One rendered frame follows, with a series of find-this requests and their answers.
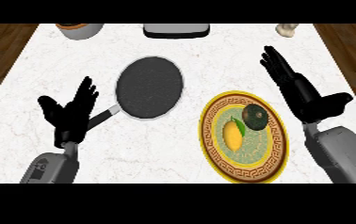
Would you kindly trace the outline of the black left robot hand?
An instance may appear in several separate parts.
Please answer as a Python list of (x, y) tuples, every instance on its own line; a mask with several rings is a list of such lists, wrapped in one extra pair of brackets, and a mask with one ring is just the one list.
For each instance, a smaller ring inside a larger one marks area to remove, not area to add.
[(79, 144), (87, 132), (88, 117), (99, 92), (87, 76), (79, 84), (73, 100), (60, 105), (56, 100), (42, 95), (37, 98), (44, 119), (54, 126), (54, 147), (62, 149), (66, 142)]

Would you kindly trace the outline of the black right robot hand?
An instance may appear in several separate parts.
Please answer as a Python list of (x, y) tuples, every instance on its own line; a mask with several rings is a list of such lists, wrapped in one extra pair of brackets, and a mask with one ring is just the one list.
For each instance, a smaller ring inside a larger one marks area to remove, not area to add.
[(351, 95), (339, 92), (320, 96), (313, 84), (304, 75), (292, 70), (283, 56), (271, 46), (264, 47), (261, 57), (260, 64), (279, 87), (297, 119), (302, 123), (313, 123), (339, 116), (347, 103), (353, 100)]

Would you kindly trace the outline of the dark green squash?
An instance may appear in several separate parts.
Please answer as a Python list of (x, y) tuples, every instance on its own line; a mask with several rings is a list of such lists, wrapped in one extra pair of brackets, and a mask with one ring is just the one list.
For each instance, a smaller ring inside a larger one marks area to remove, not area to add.
[(251, 130), (263, 130), (268, 123), (267, 111), (260, 105), (248, 104), (242, 111), (242, 120)]

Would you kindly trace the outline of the dark grey frying pan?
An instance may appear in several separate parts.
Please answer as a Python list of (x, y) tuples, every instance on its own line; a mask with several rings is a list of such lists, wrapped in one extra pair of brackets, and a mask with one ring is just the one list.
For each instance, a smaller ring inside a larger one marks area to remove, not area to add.
[(135, 59), (115, 83), (116, 104), (88, 120), (87, 129), (118, 112), (138, 120), (156, 119), (177, 105), (181, 90), (183, 77), (174, 62), (161, 56)]

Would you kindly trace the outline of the yellow brown patterned plate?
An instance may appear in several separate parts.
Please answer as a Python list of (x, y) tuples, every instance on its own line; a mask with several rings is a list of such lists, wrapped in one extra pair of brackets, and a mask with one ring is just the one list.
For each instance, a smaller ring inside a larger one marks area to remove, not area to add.
[[(223, 128), (230, 118), (243, 123), (242, 111), (248, 104), (264, 108), (268, 123), (260, 131), (245, 125), (242, 147), (233, 152), (224, 143)], [(230, 182), (258, 184), (270, 183), (277, 178), (286, 165), (289, 139), (282, 120), (258, 96), (233, 90), (209, 100), (200, 113), (199, 141), (211, 167)]]

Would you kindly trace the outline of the beige garlic bulb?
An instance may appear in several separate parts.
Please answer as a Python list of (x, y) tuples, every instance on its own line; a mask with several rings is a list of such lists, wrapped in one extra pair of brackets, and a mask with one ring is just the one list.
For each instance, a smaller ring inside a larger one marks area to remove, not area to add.
[(285, 37), (291, 38), (295, 34), (297, 24), (277, 24), (274, 27), (276, 33)]

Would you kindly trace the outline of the yellow lemon with leaf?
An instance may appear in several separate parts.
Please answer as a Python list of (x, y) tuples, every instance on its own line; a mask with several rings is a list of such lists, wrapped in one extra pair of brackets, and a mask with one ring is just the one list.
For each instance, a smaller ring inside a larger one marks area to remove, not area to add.
[(245, 124), (234, 118), (224, 124), (223, 139), (227, 148), (236, 152), (242, 147), (245, 136)]

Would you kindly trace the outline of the grey pot with orange rim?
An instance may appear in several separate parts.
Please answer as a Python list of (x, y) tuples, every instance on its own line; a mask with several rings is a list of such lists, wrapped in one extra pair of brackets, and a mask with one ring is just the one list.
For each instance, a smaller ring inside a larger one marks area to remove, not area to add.
[(87, 40), (103, 28), (103, 24), (56, 24), (62, 35), (70, 40)]

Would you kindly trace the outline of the grey black appliance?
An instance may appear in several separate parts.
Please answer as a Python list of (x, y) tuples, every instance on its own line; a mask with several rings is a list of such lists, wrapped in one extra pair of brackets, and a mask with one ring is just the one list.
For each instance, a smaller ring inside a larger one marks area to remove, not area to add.
[(153, 39), (193, 39), (209, 33), (209, 24), (143, 24), (143, 34)]

